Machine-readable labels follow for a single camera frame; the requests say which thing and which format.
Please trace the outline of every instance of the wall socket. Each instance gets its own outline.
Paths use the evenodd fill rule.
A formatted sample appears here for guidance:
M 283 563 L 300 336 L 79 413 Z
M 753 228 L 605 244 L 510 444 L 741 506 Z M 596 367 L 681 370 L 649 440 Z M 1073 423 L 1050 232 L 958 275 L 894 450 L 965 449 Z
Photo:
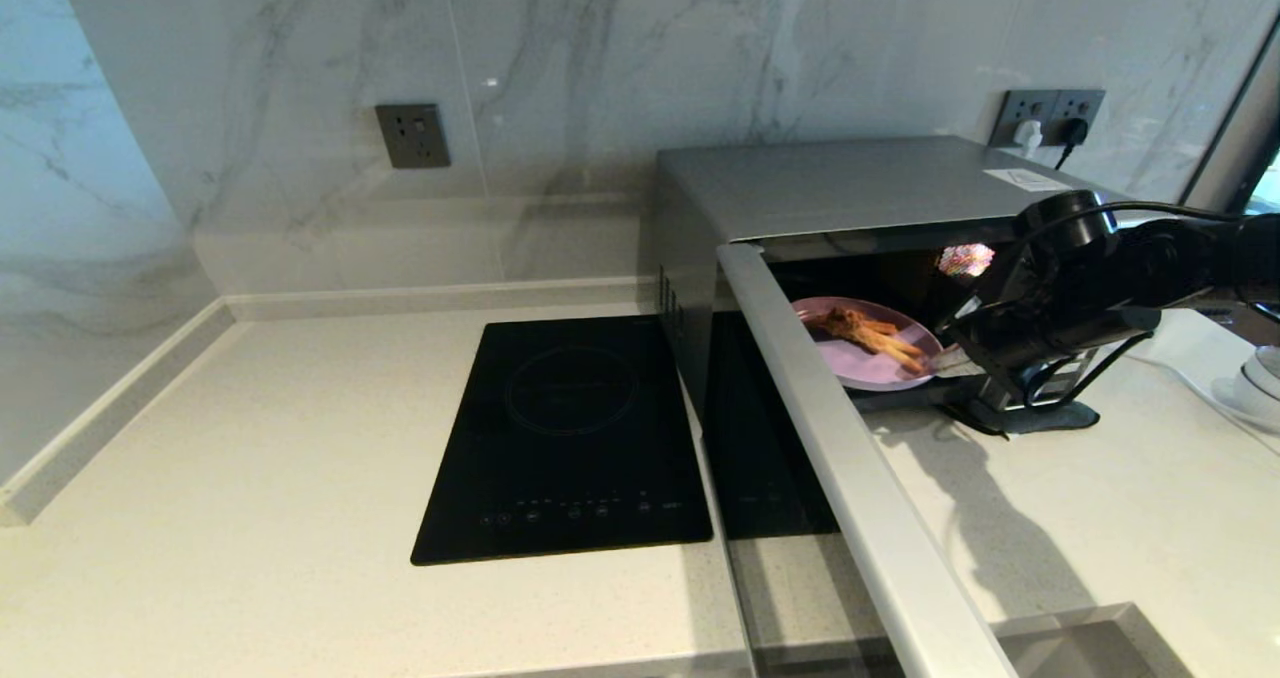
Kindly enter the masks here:
M 1011 90 L 1005 95 L 987 145 L 1016 148 L 1014 132 L 1021 122 L 1041 122 L 1044 137 L 1041 145 L 1062 145 L 1062 125 L 1071 118 L 1085 119 L 1093 130 L 1105 95 L 1105 90 Z
M 376 105 L 392 168 L 447 168 L 449 146 L 435 105 Z

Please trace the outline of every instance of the fried food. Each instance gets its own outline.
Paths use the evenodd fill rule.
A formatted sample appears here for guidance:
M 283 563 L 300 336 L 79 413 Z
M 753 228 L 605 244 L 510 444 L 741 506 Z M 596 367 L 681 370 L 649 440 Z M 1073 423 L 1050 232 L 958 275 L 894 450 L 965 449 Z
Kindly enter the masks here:
M 822 315 L 813 324 L 822 327 L 823 331 L 831 333 L 832 336 L 837 336 L 837 339 L 855 342 L 855 344 L 865 347 L 872 353 L 890 356 L 890 358 L 900 362 L 911 374 L 924 372 L 924 365 L 918 359 L 924 354 L 924 351 L 909 344 L 909 342 L 895 339 L 892 336 L 897 333 L 895 324 L 872 321 L 860 310 L 840 308 L 840 306 L 829 310 L 827 315 Z

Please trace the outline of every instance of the robotic arm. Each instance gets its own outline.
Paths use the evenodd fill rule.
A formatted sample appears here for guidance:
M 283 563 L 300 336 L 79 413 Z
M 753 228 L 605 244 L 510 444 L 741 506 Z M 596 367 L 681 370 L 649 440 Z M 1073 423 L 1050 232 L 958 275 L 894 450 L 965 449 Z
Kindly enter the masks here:
M 1121 209 L 1178 214 L 1116 228 Z M 1015 217 L 996 255 L 938 333 L 963 347 L 1014 403 L 1069 404 L 1112 359 L 1158 326 L 1165 308 L 1280 301 L 1280 216 L 1230 217 L 1165 203 L 1101 203 L 1092 191 L 1042 200 Z M 1057 368 L 1124 342 L 1070 394 L 1037 406 Z

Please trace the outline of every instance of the baseboard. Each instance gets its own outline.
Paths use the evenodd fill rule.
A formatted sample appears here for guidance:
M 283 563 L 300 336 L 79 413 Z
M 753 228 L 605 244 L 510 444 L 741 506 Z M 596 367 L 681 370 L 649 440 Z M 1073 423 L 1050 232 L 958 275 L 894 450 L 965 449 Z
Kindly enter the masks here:
M 337 319 L 347 315 L 426 313 L 434 310 L 529 308 L 536 304 L 653 301 L 653 278 L 582 278 L 572 281 L 481 283 L 436 289 L 296 292 L 228 296 L 237 321 Z
M 0 526 L 26 526 L 160 394 L 236 322 L 215 299 L 151 351 L 0 487 Z
M 332 319 L 343 315 L 424 313 L 434 310 L 527 308 L 654 301 L 653 278 L 585 278 L 439 289 L 334 290 L 282 296 L 225 296 L 201 310 L 0 487 L 0 527 L 26 526 L 164 390 L 237 321 Z

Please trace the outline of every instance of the marble backsplash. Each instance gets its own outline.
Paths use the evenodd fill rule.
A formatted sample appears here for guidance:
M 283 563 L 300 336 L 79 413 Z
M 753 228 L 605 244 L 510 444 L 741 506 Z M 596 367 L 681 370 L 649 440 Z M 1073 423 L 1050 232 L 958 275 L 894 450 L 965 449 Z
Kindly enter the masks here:
M 0 0 L 0 484 L 216 298 L 67 0 Z
M 623 276 L 654 151 L 956 134 L 1107 90 L 1075 175 L 1178 200 L 1277 0 L 72 0 L 224 294 Z M 375 104 L 440 104 L 393 171 Z M 1042 162 L 1056 151 L 1043 148 Z

